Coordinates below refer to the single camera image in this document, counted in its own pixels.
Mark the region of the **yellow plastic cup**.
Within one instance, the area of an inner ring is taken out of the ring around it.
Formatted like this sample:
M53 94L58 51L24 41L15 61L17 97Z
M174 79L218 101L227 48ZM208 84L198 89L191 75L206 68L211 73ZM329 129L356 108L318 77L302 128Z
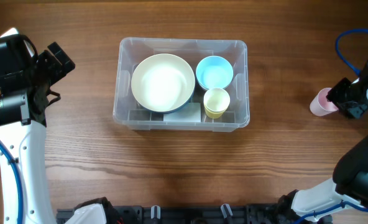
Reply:
M207 115L207 117L211 118L211 119L218 119L220 117L222 117L223 113L226 110L221 110L221 111L212 111L211 109L209 109L207 106L205 106L205 113Z

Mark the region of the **pink plastic cup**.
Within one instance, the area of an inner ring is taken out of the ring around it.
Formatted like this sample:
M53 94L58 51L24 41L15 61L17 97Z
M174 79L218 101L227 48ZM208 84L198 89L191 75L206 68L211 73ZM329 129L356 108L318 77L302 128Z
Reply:
M331 88L324 88L320 90L310 103L310 111L315 116L325 116L338 110L334 103L328 101L327 99L327 95L330 90Z

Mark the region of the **pale cream plastic cup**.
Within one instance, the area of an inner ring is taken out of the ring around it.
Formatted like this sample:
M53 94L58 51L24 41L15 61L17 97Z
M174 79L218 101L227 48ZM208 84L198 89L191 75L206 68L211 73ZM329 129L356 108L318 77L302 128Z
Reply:
M205 108L214 113L222 113L227 110L230 102L229 93L221 88L209 89L203 98Z

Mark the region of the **cream plastic bowl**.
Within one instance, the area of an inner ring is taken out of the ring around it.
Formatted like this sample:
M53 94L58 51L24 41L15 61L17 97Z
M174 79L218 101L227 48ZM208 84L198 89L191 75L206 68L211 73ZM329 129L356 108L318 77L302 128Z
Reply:
M171 113L189 102L195 90L193 69L179 56L156 54L135 68L131 78L134 98L144 108Z

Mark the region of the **dark blue bowl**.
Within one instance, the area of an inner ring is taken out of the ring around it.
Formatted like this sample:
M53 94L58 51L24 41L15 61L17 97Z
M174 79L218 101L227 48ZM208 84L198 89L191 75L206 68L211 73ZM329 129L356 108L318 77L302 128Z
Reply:
M132 93L138 104L156 113L174 113L184 109L195 92L195 79L148 78L132 82Z

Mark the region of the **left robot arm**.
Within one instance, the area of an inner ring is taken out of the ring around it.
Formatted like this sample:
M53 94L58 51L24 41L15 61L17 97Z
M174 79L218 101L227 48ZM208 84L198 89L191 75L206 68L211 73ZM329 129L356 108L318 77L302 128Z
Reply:
M38 53L11 29L0 36L0 169L5 223L56 223L45 172L45 110L75 69L56 43Z

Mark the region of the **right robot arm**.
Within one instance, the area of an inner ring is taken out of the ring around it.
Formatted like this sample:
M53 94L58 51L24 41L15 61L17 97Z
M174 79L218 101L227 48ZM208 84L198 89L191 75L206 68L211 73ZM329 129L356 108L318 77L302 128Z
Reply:
M343 78L324 101L349 119L368 111L368 59L357 80ZM349 208L368 212L368 135L340 158L332 178L282 196L272 216L278 223L316 223Z

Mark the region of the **light blue small bowl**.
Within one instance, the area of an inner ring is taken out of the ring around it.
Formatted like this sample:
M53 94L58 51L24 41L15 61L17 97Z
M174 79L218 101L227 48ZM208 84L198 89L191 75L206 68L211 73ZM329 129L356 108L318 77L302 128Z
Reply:
M205 91L227 88L233 76L234 70L229 61L217 55L205 57L196 67L196 79Z

